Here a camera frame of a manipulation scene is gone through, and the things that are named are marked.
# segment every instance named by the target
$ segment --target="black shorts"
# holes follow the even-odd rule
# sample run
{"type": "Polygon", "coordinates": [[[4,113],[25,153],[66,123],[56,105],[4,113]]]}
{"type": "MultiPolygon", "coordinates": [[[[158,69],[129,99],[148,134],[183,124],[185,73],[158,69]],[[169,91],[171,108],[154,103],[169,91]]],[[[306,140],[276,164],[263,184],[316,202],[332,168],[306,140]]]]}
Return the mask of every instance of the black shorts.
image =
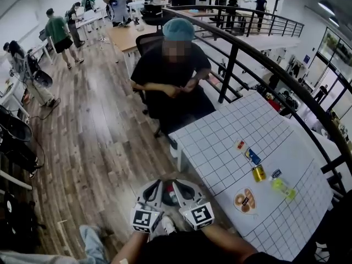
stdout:
{"type": "Polygon", "coordinates": [[[59,54],[59,53],[62,53],[64,50],[68,49],[69,47],[71,47],[73,44],[71,38],[69,37],[66,37],[64,40],[61,40],[59,42],[57,42],[55,44],[55,49],[56,49],[56,52],[59,54]]]}

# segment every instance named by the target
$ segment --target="green t-shirt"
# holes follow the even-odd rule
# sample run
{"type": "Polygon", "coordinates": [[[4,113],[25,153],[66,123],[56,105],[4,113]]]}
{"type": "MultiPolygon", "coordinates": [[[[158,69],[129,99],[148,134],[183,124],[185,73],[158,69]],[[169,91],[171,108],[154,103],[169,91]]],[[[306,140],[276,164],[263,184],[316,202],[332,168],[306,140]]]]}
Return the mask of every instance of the green t-shirt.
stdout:
{"type": "Polygon", "coordinates": [[[54,44],[59,43],[61,40],[68,37],[64,30],[65,25],[66,21],[61,16],[53,16],[45,26],[46,36],[51,36],[54,44]]]}

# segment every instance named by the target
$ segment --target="gold can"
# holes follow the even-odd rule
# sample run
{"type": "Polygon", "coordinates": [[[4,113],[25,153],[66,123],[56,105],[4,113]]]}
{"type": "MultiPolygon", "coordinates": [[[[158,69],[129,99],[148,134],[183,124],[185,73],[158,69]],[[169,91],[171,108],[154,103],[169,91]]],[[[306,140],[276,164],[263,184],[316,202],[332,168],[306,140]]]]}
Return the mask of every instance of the gold can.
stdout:
{"type": "Polygon", "coordinates": [[[266,179],[266,174],[261,164],[254,166],[252,168],[252,173],[253,173],[254,180],[257,183],[266,179]]]}

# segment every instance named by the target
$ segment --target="wooden floor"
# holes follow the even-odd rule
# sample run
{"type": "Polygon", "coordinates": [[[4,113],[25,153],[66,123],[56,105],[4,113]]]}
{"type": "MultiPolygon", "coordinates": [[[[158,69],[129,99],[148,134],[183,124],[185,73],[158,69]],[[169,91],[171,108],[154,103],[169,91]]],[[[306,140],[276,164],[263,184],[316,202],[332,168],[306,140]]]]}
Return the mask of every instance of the wooden floor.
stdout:
{"type": "MultiPolygon", "coordinates": [[[[44,154],[34,139],[32,144],[45,166],[26,181],[34,187],[38,220],[47,226],[40,229],[41,253],[83,258],[79,226],[94,224],[106,231],[111,257],[131,234],[130,209],[146,182],[183,178],[210,193],[194,169],[177,171],[165,137],[153,137],[156,122],[142,114],[144,105],[130,88],[122,54],[116,64],[110,45],[92,38],[78,55],[85,61],[71,71],[61,56],[54,57],[54,65],[41,62],[61,104],[47,119],[30,120],[44,154]]],[[[34,99],[26,108],[32,117],[50,111],[34,99]]],[[[217,221],[230,228],[214,200],[213,208],[217,221]]],[[[189,229],[175,210],[171,215],[178,227],[189,229]]]]}

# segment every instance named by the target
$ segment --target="ceiling light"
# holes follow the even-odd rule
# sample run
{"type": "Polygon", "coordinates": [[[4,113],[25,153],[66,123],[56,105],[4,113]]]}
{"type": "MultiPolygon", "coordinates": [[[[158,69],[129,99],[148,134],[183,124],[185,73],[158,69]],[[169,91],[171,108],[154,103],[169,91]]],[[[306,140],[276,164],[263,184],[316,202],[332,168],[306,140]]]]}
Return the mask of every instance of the ceiling light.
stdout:
{"type": "Polygon", "coordinates": [[[331,16],[331,17],[329,18],[329,20],[330,20],[334,25],[336,25],[338,28],[340,27],[339,21],[338,21],[337,18],[335,18],[334,16],[331,16]]]}
{"type": "Polygon", "coordinates": [[[320,1],[319,6],[322,7],[325,11],[327,11],[330,15],[335,15],[334,10],[329,2],[327,1],[320,1]]]}

